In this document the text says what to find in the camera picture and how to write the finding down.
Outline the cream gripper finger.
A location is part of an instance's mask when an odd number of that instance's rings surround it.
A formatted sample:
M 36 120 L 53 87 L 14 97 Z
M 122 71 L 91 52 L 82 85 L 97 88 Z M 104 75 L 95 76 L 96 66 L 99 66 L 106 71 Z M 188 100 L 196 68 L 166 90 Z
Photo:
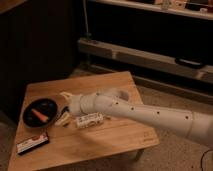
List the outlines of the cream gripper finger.
M 63 96 L 65 100 L 70 100 L 71 97 L 73 96 L 73 94 L 69 92 L 61 92 L 60 95 Z
M 70 122 L 71 115 L 68 112 L 65 112 L 61 117 L 55 122 L 56 126 L 64 126 Z

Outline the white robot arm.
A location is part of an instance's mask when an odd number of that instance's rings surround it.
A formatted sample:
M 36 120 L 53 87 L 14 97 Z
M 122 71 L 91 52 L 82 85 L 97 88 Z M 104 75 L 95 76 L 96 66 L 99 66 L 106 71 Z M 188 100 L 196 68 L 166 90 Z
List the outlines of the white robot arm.
M 190 110 L 135 104 L 126 91 L 112 88 L 88 94 L 61 92 L 74 116 L 101 113 L 169 130 L 213 149 L 213 115 Z

